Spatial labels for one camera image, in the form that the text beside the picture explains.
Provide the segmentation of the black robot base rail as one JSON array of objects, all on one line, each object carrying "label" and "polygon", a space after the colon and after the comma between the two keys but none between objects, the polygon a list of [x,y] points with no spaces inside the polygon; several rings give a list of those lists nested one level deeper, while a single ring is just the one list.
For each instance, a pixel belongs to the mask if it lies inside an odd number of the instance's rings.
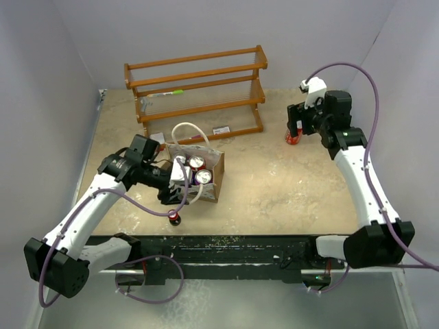
[{"label": "black robot base rail", "polygon": [[278,280],[286,284],[330,282],[327,269],[343,269],[316,251],[312,235],[137,235],[135,265],[108,266],[122,273],[146,272],[147,285],[168,279]]}]

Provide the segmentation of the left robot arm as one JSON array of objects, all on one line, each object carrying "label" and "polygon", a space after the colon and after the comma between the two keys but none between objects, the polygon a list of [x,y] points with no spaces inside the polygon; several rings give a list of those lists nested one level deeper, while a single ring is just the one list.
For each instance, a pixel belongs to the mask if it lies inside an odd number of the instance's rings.
[{"label": "left robot arm", "polygon": [[141,242],[127,234],[115,234],[99,245],[86,245],[97,225],[121,198],[144,212],[160,215],[126,195],[132,186],[155,188],[162,204],[176,205],[176,209],[163,213],[164,217],[177,215],[186,205],[190,179],[183,175],[182,188],[171,182],[171,170],[157,167],[154,162],[160,148],[157,141],[135,135],[130,146],[102,160],[87,192],[51,232],[25,244],[27,268],[31,279],[38,283],[42,307],[51,306],[45,301],[45,288],[72,298],[94,273],[118,264],[126,269],[139,265]]}]

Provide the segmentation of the red cola can front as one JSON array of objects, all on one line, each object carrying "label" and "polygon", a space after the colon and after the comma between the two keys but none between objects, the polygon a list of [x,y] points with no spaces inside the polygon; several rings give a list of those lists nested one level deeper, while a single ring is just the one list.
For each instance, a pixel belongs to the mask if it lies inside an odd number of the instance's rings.
[{"label": "red cola can front", "polygon": [[188,159],[188,165],[195,172],[206,169],[205,159],[198,155],[193,155]]}]

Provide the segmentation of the red cola can back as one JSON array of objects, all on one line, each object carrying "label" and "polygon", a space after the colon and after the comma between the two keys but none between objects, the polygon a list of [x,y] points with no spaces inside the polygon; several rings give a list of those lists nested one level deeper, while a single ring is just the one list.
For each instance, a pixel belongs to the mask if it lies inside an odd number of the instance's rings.
[{"label": "red cola can back", "polygon": [[298,128],[297,129],[297,135],[296,136],[292,136],[291,132],[289,129],[286,130],[285,133],[285,142],[289,145],[297,145],[302,137],[302,129]]}]

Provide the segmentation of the purple can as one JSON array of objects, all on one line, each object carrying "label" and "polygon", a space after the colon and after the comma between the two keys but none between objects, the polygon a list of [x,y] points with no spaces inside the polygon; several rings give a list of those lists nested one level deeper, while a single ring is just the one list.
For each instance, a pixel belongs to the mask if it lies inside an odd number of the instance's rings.
[{"label": "purple can", "polygon": [[185,166],[187,158],[185,155],[177,154],[174,156],[173,160],[177,165],[181,164],[181,165]]},{"label": "purple can", "polygon": [[213,181],[213,174],[208,169],[197,171],[193,178],[193,183],[198,186],[201,184],[210,184]]}]

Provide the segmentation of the red cola can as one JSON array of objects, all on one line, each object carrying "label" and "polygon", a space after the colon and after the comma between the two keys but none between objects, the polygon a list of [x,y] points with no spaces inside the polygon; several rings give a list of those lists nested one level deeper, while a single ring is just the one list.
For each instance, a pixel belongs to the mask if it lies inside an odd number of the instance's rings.
[{"label": "red cola can", "polygon": [[286,130],[285,133],[285,142],[289,145],[297,145],[302,137],[302,129],[298,128],[297,129],[297,135],[296,136],[292,136],[291,132],[289,129]]},{"label": "red cola can", "polygon": [[195,172],[206,169],[205,159],[198,155],[193,155],[188,159],[188,165]]}]

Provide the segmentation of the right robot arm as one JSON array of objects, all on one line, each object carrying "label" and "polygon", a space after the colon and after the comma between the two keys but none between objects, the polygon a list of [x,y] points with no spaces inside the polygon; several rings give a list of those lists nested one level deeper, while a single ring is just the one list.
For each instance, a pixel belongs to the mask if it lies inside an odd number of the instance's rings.
[{"label": "right robot arm", "polygon": [[316,104],[287,107],[287,127],[292,136],[319,134],[347,184],[359,223],[348,236],[324,235],[305,251],[306,263],[321,268],[329,258],[347,262],[352,268],[397,265],[404,257],[400,238],[409,245],[415,229],[411,222],[401,221],[390,205],[370,160],[365,160],[368,142],[358,127],[351,126],[351,95],[330,90],[318,97]]}]

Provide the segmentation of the canvas tote bag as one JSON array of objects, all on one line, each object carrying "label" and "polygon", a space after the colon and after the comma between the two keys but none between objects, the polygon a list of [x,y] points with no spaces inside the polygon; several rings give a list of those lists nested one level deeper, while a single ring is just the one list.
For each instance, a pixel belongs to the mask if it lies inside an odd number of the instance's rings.
[{"label": "canvas tote bag", "polygon": [[[177,129],[184,126],[198,131],[206,145],[185,145],[177,141]],[[171,138],[173,142],[165,145],[172,161],[170,182],[184,188],[185,179],[188,179],[190,202],[217,203],[224,177],[224,152],[213,149],[209,137],[198,126],[189,122],[175,125],[171,131]]]}]

